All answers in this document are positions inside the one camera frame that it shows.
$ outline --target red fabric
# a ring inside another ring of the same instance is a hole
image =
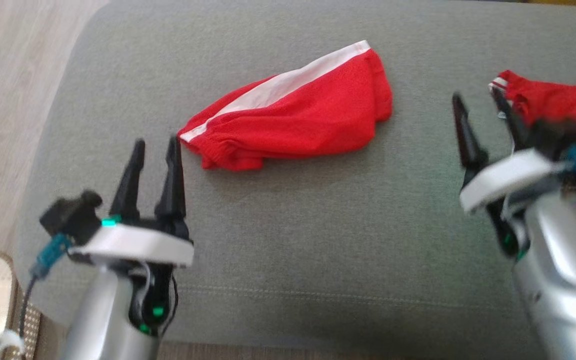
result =
[[[499,73],[499,77],[508,82],[505,96],[512,101],[512,109],[528,125],[538,119],[576,120],[576,85],[532,81],[510,70]]]
[[[220,98],[179,131],[189,132],[263,82]],[[393,111],[393,94],[374,50],[356,55],[281,100],[257,109],[215,117],[206,131],[182,141],[201,155],[204,169],[261,169],[263,158],[299,159],[363,148],[375,136],[375,122]]]

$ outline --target black cable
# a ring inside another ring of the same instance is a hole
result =
[[[28,302],[30,301],[30,293],[33,291],[33,287],[35,287],[37,280],[39,280],[37,276],[32,276],[32,278],[30,278],[28,287],[26,287],[25,294],[23,295],[23,303],[21,303],[21,313],[19,314],[19,337],[21,338],[22,342],[26,342],[26,340],[24,340],[26,310],[28,309]]]
[[[177,289],[177,280],[175,279],[174,275],[172,275],[171,277],[172,277],[172,287],[174,289],[174,306],[172,308],[172,313],[170,314],[170,317],[166,322],[166,325],[164,325],[163,329],[161,330],[162,338],[164,337],[164,334],[166,334],[166,330],[168,330],[168,327],[170,326],[172,321],[175,319],[175,315],[177,314],[177,307],[179,306],[179,291]]]

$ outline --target couch seam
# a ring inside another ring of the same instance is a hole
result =
[[[393,298],[386,296],[365,296],[354,294],[336,294],[332,292],[308,292],[308,291],[290,291],[290,290],[269,290],[269,289],[249,289],[245,287],[219,286],[219,285],[190,285],[180,284],[180,289],[189,292],[208,294],[208,295],[226,295],[226,296],[247,296],[247,297],[265,297],[288,300],[305,300],[305,301],[329,301],[336,303],[353,303],[353,304],[378,304],[378,305],[423,305],[436,306],[441,308],[461,308],[469,310],[508,310],[503,307],[492,305],[468,305],[462,303],[450,303],[445,301],[426,301],[412,300],[404,298]]]

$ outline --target white stripe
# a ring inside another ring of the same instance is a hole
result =
[[[490,84],[488,84],[488,91],[490,93],[492,93],[492,89],[499,89],[502,93],[506,93],[506,88],[503,88],[501,86],[499,86],[498,84],[495,84],[494,82],[490,82]]]
[[[508,82],[503,77],[496,77],[494,80],[492,80],[492,82],[504,88],[508,86]]]
[[[345,48],[331,52],[328,55],[324,55],[302,68],[280,73],[272,79],[250,89],[248,92],[226,105],[223,109],[219,110],[217,114],[208,118],[204,123],[181,134],[179,137],[185,142],[190,142],[192,139],[205,133],[206,125],[218,116],[242,110],[269,107],[291,92],[317,80],[339,66],[342,66],[348,60],[361,55],[368,50],[370,50],[368,41],[359,41],[350,46],[346,46]]]

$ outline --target gray fabric surface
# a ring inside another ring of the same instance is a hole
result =
[[[15,244],[22,283],[59,196],[112,201],[137,137],[139,206],[153,209],[165,148],[197,112],[255,80],[367,39],[394,115],[366,148],[263,170],[201,169],[183,152],[195,264],[178,271],[167,336],[188,342],[369,349],[405,356],[542,356],[514,294],[512,264],[483,214],[465,216],[451,95],[480,141],[505,156],[487,84],[505,69],[576,83],[576,7],[425,0],[125,1],[78,39],[43,133]],[[32,301],[74,316],[93,269],[60,262]]]

